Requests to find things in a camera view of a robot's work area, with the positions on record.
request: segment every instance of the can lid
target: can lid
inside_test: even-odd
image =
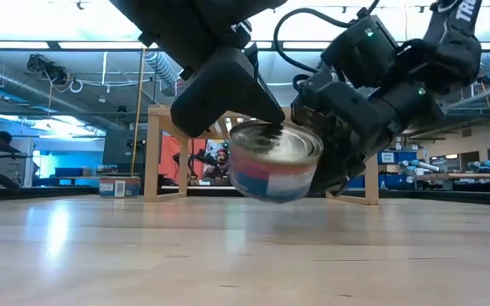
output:
[[[322,141],[313,132],[284,123],[242,123],[232,130],[231,141],[268,162],[306,163],[322,152]]]

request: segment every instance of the black mat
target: black mat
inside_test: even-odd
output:
[[[159,190],[160,194],[174,193],[173,190]],[[237,190],[222,190],[205,188],[200,190],[189,189],[188,196],[225,196],[243,197]],[[344,196],[364,197],[363,190],[347,190]],[[322,198],[323,195],[307,196],[310,198]],[[379,197],[382,199],[423,199],[434,201],[457,201],[473,204],[490,205],[490,192],[458,192],[445,190],[380,190]]]
[[[34,187],[20,188],[19,190],[0,188],[0,201],[60,196],[85,196],[97,193],[98,189],[92,187]]]

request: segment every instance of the ceiling light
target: ceiling light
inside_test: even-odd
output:
[[[490,50],[490,42],[482,42],[481,43],[481,49]]]
[[[58,42],[60,48],[63,49],[142,49],[142,48],[158,48],[158,45],[153,43],[150,47],[146,47],[142,42]]]
[[[59,134],[59,135],[39,135],[42,139],[73,139],[70,134]]]
[[[253,46],[253,43],[256,43],[256,47],[258,48],[271,48],[271,42],[250,42],[245,46],[245,48],[250,48]]]
[[[80,120],[76,119],[74,116],[52,116],[54,119],[58,119],[61,122],[66,122],[69,124],[72,124],[76,127],[84,127],[85,124],[84,122],[81,122]]]
[[[0,115],[0,118],[4,119],[4,120],[16,121],[16,122],[20,120],[20,118],[18,116]]]
[[[283,48],[294,49],[325,49],[330,45],[330,42],[285,42]]]
[[[0,42],[0,48],[19,49],[48,49],[46,42]]]

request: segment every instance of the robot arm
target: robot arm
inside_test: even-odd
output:
[[[171,107],[172,120],[183,132],[196,137],[226,111],[274,124],[284,120],[258,74],[258,50],[242,49],[251,39],[246,18],[286,0],[111,1],[143,31],[145,45],[157,43],[184,67],[185,90]],[[424,38],[402,46],[370,14],[378,2],[349,23],[299,8],[276,28],[277,34],[282,22],[297,13],[346,28],[322,52],[317,68],[277,50],[289,63],[313,73],[294,78],[298,96],[291,105],[292,120],[315,131],[324,143],[312,192],[342,190],[349,177],[363,171],[366,159],[406,128],[443,118],[434,95],[471,84],[479,71],[481,45],[474,29],[481,0],[437,1]],[[339,82],[332,78],[334,71]],[[360,87],[377,89],[365,98],[355,90]]]
[[[299,86],[292,119],[316,131],[325,148],[311,192],[343,190],[368,158],[406,128],[444,117],[436,94],[474,82],[481,58],[474,37],[481,1],[473,2],[434,3],[424,39],[401,47],[376,16],[362,11],[324,50],[325,66],[345,75],[355,88],[377,89],[364,98],[344,82],[333,82],[327,69]]]

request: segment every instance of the wooden floor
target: wooden floor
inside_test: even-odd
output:
[[[0,305],[490,305],[490,207],[0,202]]]

